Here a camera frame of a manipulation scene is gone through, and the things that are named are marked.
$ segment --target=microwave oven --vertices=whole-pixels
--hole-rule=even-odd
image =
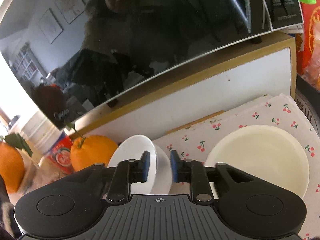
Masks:
[[[3,0],[0,51],[58,127],[187,62],[303,23],[299,0]]]

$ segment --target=black circular cover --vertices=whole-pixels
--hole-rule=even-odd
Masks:
[[[81,185],[67,183],[32,191],[14,208],[20,227],[31,236],[44,239],[76,235],[95,223],[101,212],[98,197]]]
[[[297,195],[270,183],[237,183],[219,199],[217,208],[230,228],[259,239],[292,234],[306,216],[305,204]]]

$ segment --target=microwave foot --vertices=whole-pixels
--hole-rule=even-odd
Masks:
[[[250,41],[252,44],[259,44],[262,42],[262,39],[261,39],[261,37],[255,37],[255,38],[250,39]]]

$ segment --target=white panel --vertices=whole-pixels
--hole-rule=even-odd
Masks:
[[[180,125],[229,110],[261,95],[290,95],[290,49],[240,65],[107,123],[90,134],[120,142],[134,134],[156,139]]]

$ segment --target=wooden edge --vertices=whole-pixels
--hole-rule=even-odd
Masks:
[[[223,113],[224,113],[224,111],[221,110],[221,111],[219,111],[219,112],[215,112],[214,114],[209,114],[209,115],[207,115],[207,116],[205,116],[205,117],[203,117],[203,118],[200,118],[200,119],[195,120],[195,121],[190,122],[190,123],[186,123],[186,124],[184,124],[184,125],[182,125],[182,126],[179,126],[179,127],[174,128],[174,129],[172,129],[172,130],[170,130],[170,131],[167,131],[165,134],[170,134],[170,133],[173,133],[173,132],[182,130],[182,129],[184,129],[184,128],[190,127],[190,126],[192,126],[192,125],[195,125],[195,124],[197,124],[197,123],[203,122],[203,121],[205,121],[205,120],[208,120],[208,119],[210,119],[210,118],[213,118],[213,117],[215,117],[215,116],[217,116],[217,115],[219,115],[219,114],[223,114]]]
[[[245,64],[247,62],[250,62],[250,61],[256,60],[258,58],[270,55],[272,53],[275,53],[277,51],[280,51],[280,50],[283,50],[286,48],[290,48],[292,71],[294,71],[296,73],[296,62],[295,62],[296,53],[295,53],[295,40],[294,40],[294,38],[288,36],[287,34],[278,33],[278,32],[271,33],[270,35],[273,35],[272,37],[276,37],[276,35],[284,37],[283,35],[285,35],[286,38],[278,39],[278,41],[275,41],[275,43],[272,43],[272,44],[269,44],[266,46],[262,46],[256,50],[252,50],[252,51],[249,51],[245,54],[234,57],[232,59],[228,59],[224,62],[213,65],[209,68],[206,68],[202,71],[194,73],[190,76],[184,77],[174,83],[170,83],[169,85],[166,85],[164,87],[160,87],[159,89],[154,90],[151,93],[148,93],[148,94],[128,103],[127,105],[123,105],[123,106],[119,107],[118,109],[111,111],[110,113],[103,114],[102,112],[100,112],[98,114],[95,114],[95,117],[93,118],[94,120],[92,120],[92,121],[90,120],[90,122],[86,121],[86,122],[88,122],[88,124],[84,125],[84,127],[81,127],[81,125],[78,125],[79,123],[77,121],[76,128],[81,134],[89,133],[92,130],[94,130],[94,129],[96,129],[96,128],[98,128],[108,122],[111,122],[111,121],[113,121],[113,120],[115,120],[125,114],[128,114],[128,113],[130,113],[140,107],[143,107],[147,104],[150,104],[160,98],[163,98],[163,97],[170,95],[174,92],[177,92],[179,90],[182,90],[188,86],[196,84],[200,81],[203,81],[207,78],[215,76],[219,73],[225,72],[227,70],[230,70],[232,68],[235,68],[237,66]],[[294,96],[295,83],[296,83],[296,78],[295,78],[295,75],[292,74],[292,76],[291,76],[291,96]],[[80,120],[85,120],[85,119],[90,119],[90,116],[89,115],[84,116]],[[78,137],[78,135],[76,135],[75,133],[73,133],[73,134],[68,133],[68,135],[71,137],[71,139],[75,139]]]

